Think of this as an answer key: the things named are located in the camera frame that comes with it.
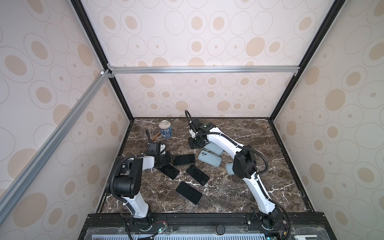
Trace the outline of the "black phone case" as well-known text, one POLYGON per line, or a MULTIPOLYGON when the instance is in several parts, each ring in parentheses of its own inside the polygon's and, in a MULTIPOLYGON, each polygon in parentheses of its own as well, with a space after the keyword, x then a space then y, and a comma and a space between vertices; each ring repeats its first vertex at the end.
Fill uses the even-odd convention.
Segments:
POLYGON ((194 154, 178 155, 175 156, 174 166, 191 165, 196 162, 194 154))

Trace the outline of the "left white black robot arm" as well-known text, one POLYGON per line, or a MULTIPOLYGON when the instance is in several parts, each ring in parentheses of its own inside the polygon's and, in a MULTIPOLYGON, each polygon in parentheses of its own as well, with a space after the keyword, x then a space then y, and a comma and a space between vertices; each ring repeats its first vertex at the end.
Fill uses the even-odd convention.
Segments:
POLYGON ((116 158, 116 164, 109 178, 109 191, 117 200, 128 207, 136 219, 144 219, 150 212, 149 205, 143 199, 140 188, 142 172, 153 168, 162 168, 173 160, 166 145, 153 141, 146 130, 148 144, 141 155, 116 158))

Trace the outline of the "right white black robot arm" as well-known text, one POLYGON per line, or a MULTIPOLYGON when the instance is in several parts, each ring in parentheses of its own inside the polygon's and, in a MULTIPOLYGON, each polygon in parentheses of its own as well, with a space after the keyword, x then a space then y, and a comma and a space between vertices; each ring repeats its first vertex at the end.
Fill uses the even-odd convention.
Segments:
POLYGON ((185 111, 189 122, 190 148, 202 148, 214 143, 233 158, 233 172, 242 179, 253 194, 258 211, 254 212, 256 219, 267 231, 276 230, 283 223, 286 230, 281 233, 281 239, 288 239, 291 233, 291 223, 287 211, 268 194, 260 175, 268 172, 269 164, 266 157, 251 145, 243 145, 225 135, 216 125, 208 122, 202 123, 193 118, 189 111, 185 111))

